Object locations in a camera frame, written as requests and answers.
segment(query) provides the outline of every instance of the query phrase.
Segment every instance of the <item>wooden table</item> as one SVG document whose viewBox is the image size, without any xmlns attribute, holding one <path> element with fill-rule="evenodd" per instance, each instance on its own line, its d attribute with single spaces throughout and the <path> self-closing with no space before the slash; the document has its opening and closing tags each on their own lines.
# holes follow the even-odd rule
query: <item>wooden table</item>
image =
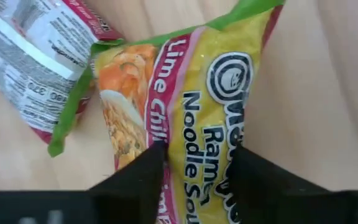
<svg viewBox="0 0 358 224">
<path fill-rule="evenodd" d="M 93 4 L 129 40 L 139 40 L 204 23 L 235 2 Z M 288 0 L 246 114 L 248 147 L 329 189 L 358 188 L 358 36 L 353 32 L 358 32 L 358 3 Z M 0 190 L 87 189 L 111 175 L 113 167 L 96 95 L 67 138 L 65 153 L 51 159 L 47 146 L 0 94 Z"/>
</svg>

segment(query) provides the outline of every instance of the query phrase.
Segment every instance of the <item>shrimp image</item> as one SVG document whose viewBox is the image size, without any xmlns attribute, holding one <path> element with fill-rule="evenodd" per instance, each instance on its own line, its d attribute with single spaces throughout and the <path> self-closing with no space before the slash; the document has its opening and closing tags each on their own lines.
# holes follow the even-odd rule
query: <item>shrimp image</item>
<svg viewBox="0 0 358 224">
<path fill-rule="evenodd" d="M 99 70 L 100 90 L 118 91 L 143 116 L 156 54 L 150 44 L 124 48 Z"/>
</svg>

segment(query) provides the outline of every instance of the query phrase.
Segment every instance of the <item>lime chili shrimp flavor package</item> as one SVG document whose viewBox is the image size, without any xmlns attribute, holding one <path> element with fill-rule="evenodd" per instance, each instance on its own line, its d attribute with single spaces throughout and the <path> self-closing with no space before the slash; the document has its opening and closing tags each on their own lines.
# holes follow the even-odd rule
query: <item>lime chili shrimp flavor package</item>
<svg viewBox="0 0 358 224">
<path fill-rule="evenodd" d="M 239 1 L 204 26 L 121 47 L 93 46 L 99 53 L 76 88 L 96 79 L 116 169 L 155 141 L 169 143 L 159 223 L 240 222 L 226 169 L 242 140 L 252 80 L 282 4 Z"/>
</svg>

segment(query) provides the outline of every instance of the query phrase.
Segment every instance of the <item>ramen noodle package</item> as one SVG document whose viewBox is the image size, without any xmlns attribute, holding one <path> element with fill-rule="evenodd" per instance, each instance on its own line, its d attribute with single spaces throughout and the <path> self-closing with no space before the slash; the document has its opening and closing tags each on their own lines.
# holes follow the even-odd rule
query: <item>ramen noodle package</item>
<svg viewBox="0 0 358 224">
<path fill-rule="evenodd" d="M 82 78 L 94 75 L 99 86 L 116 169 L 155 141 L 169 143 L 159 223 L 240 222 L 226 169 L 242 140 L 252 80 L 282 4 L 239 1 L 204 26 L 94 46 L 104 51 Z"/>
<path fill-rule="evenodd" d="M 50 142 L 91 45 L 98 40 L 119 44 L 120 38 L 82 0 L 0 0 L 0 90 Z M 88 85 L 76 102 L 77 116 L 91 90 Z"/>
</svg>

